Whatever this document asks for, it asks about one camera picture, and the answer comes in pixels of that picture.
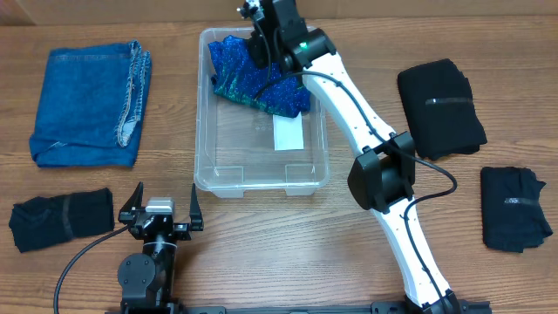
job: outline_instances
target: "folded garment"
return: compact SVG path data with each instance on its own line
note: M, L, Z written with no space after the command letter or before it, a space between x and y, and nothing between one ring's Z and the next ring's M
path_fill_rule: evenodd
M420 157L436 160L448 154L473 154L487 143L469 80L451 60L401 72L398 87Z
M44 249L76 237L114 230L112 193L108 188L15 204L10 228L21 253Z
M209 44L216 74L212 77L214 93L237 104L251 106L266 113L295 118L310 110L310 92L297 78L287 78L268 88L254 100L266 85L268 68L258 69L250 57L246 40L228 36L222 42ZM271 81L282 76L278 64L271 66Z
M31 157L39 167L132 167L151 57L137 41L51 51Z
M523 252L552 235L539 196L545 182L525 168L484 167L480 172L482 229L490 249Z

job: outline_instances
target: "folded blue denim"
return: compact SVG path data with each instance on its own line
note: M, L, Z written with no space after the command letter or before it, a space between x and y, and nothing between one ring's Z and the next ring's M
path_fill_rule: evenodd
M151 56L138 41L51 51L31 157L39 167L133 167Z

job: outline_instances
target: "white paper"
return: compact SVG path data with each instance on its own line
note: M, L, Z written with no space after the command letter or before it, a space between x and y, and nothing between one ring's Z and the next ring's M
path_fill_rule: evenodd
M302 113L294 119L274 115L273 139L276 151L304 149Z

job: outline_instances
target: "folded black cloth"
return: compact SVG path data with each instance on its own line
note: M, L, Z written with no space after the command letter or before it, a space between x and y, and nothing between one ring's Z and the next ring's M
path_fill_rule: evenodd
M469 80L450 59L401 72L398 87L420 157L473 154L487 143Z
M546 183L538 181L533 171L484 167L480 185L483 240L488 248L522 253L552 235L539 204Z
M108 188L15 204L10 228L21 253L98 236L114 230L112 193Z

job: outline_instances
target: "crumpled blue cloth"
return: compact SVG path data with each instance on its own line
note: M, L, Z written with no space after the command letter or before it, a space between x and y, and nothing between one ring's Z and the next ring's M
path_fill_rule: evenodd
M51 51L32 159L39 167L133 167L151 68L136 40Z
M310 110L310 92L297 78L287 78L268 88L254 100L266 84L268 68L258 69L250 57L246 40L234 36L208 45L216 74L212 77L214 93L238 104L266 113L295 118ZM282 76L278 64L271 66L271 79Z

